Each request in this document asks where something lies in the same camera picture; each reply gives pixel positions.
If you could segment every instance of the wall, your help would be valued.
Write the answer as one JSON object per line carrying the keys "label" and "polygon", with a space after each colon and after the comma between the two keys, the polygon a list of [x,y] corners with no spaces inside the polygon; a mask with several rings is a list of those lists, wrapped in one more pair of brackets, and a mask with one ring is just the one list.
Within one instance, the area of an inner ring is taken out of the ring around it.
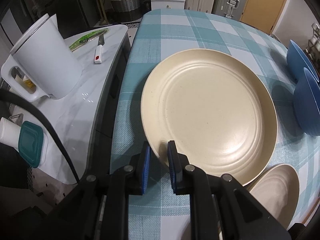
{"label": "wall", "polygon": [[287,0],[272,35],[286,47],[293,40],[304,49],[312,37],[314,22],[317,20],[304,0]]}

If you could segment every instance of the white kitchen counter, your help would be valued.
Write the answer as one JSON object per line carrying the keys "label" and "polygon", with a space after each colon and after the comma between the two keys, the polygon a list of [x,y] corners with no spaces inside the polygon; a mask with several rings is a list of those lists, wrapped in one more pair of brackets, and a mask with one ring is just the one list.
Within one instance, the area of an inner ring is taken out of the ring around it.
{"label": "white kitchen counter", "polygon": [[[124,38],[127,36],[128,30],[125,25],[108,26],[108,29],[109,31],[104,35],[102,64],[93,62],[98,44],[98,38],[96,38],[73,52],[83,68],[80,80],[73,90],[58,100],[41,97],[33,103],[56,130],[79,178],[82,177],[86,169],[100,96],[109,75],[110,67],[121,48]],[[72,36],[65,39],[65,42],[70,46],[77,39],[90,32]],[[33,115],[16,106],[13,114],[19,113],[24,114],[23,121],[30,121],[43,127]],[[44,127],[43,129],[48,136],[49,143],[45,162],[39,166],[39,169],[65,184],[76,183],[62,153],[47,130]]]}

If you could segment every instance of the plate rim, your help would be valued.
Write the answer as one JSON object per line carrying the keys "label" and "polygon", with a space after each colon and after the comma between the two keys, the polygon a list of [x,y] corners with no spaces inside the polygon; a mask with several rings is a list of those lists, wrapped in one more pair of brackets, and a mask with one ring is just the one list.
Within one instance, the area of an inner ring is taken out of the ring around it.
{"label": "plate rim", "polygon": [[273,154],[274,154],[274,151],[275,151],[275,148],[276,148],[276,143],[277,143],[277,140],[278,140],[278,117],[277,117],[277,114],[276,114],[276,108],[275,108],[275,105],[273,103],[273,100],[272,100],[272,97],[267,89],[267,87],[265,86],[265,84],[260,80],[260,78],[257,76],[257,74],[255,74],[245,63],[243,63],[242,61],[240,61],[239,59],[233,57],[232,55],[229,55],[229,54],[226,54],[224,52],[221,52],[219,50],[215,50],[215,49],[205,49],[205,48],[194,48],[194,49],[184,49],[184,50],[181,50],[181,51],[178,51],[168,57],[166,57],[165,59],[161,60],[154,68],[153,70],[150,72],[150,74],[148,75],[148,78],[146,80],[146,82],[144,83],[143,85],[143,90],[142,90],[142,94],[141,94],[141,102],[140,102],[140,115],[141,115],[141,122],[142,122],[142,126],[143,126],[143,131],[144,131],[144,134],[147,138],[147,141],[154,153],[154,155],[158,158],[158,160],[161,162],[162,165],[164,165],[165,167],[169,168],[168,165],[160,158],[160,155],[157,153],[157,151],[155,150],[154,146],[150,144],[150,140],[149,140],[149,136],[148,134],[145,132],[146,129],[145,129],[145,123],[144,123],[144,118],[143,118],[143,113],[142,113],[142,109],[143,109],[143,103],[144,103],[144,98],[145,98],[145,94],[146,94],[146,90],[147,90],[147,84],[150,82],[151,78],[152,78],[152,73],[155,72],[156,68],[161,64],[163,63],[165,60],[171,58],[171,57],[174,57],[176,54],[179,54],[179,53],[182,53],[182,52],[185,52],[185,51],[192,51],[192,50],[207,50],[207,51],[214,51],[214,52],[218,52],[218,53],[221,53],[221,54],[224,54],[225,56],[228,56],[228,57],[231,57],[233,59],[235,59],[236,61],[240,62],[241,64],[243,64],[250,72],[252,72],[252,74],[259,80],[259,82],[263,85],[264,89],[266,90],[267,94],[268,94],[268,97],[270,98],[270,101],[272,103],[272,106],[273,106],[273,110],[274,110],[274,113],[275,113],[275,118],[276,118],[276,139],[275,139],[275,143],[274,143],[274,146],[273,146],[273,150],[272,150],[272,154],[268,160],[268,162],[265,164],[264,168],[253,178],[251,179],[250,181],[242,184],[242,186],[246,186],[248,184],[250,184],[251,182],[253,182],[258,176],[260,176],[263,171],[266,169],[266,167],[268,166],[271,158],[273,157]]}
{"label": "plate rim", "polygon": [[[286,166],[286,167],[290,167],[291,170],[293,170],[296,174],[296,178],[297,178],[297,181],[298,181],[298,188],[299,188],[299,192],[298,192],[298,197],[296,199],[296,204],[295,204],[295,209],[294,209],[294,213],[297,209],[297,206],[298,206],[298,201],[299,201],[299,196],[300,196],[300,181],[299,181],[299,176],[298,176],[298,173],[296,171],[296,169],[290,165],[290,164],[287,164],[287,163],[278,163],[278,164],[275,164],[273,165],[272,167],[270,167],[270,169],[266,170],[266,171],[263,171],[263,173],[261,173],[249,187],[247,187],[247,191],[251,194],[251,191],[259,184],[259,182],[262,180],[262,178],[266,175],[268,175],[269,173],[271,173],[272,171],[274,171],[275,169],[281,167],[281,166]],[[292,217],[290,219],[290,222],[289,224],[287,225],[287,228],[289,227],[291,221],[292,221],[292,218],[294,216],[294,213],[292,214]]]}

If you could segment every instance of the beige plate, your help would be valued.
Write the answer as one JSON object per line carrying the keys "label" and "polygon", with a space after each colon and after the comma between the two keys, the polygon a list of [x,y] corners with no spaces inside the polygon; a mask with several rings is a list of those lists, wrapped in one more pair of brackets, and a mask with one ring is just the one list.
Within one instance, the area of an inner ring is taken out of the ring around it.
{"label": "beige plate", "polygon": [[260,79],[219,51],[190,49],[160,62],[141,98],[141,118],[153,152],[166,164],[167,143],[206,173],[233,175],[242,185],[267,166],[276,112]]}
{"label": "beige plate", "polygon": [[299,198],[299,178],[288,164],[273,166],[250,185],[248,191],[287,229]]}

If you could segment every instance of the blue gripper pad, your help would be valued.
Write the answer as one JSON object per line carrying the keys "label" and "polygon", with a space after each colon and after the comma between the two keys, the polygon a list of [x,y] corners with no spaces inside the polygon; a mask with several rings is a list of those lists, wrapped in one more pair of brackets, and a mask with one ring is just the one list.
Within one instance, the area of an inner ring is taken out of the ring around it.
{"label": "blue gripper pad", "polygon": [[148,146],[146,148],[145,158],[144,158],[143,168],[142,168],[142,173],[141,173],[142,194],[145,194],[146,189],[147,189],[147,185],[148,185],[150,155],[151,155],[151,149],[150,149],[150,146]]}
{"label": "blue gripper pad", "polygon": [[176,172],[173,164],[173,157],[172,152],[168,144],[168,162],[169,162],[169,171],[170,171],[170,180],[171,180],[171,187],[173,189],[173,193],[176,193],[177,189],[177,180],[176,180]]}

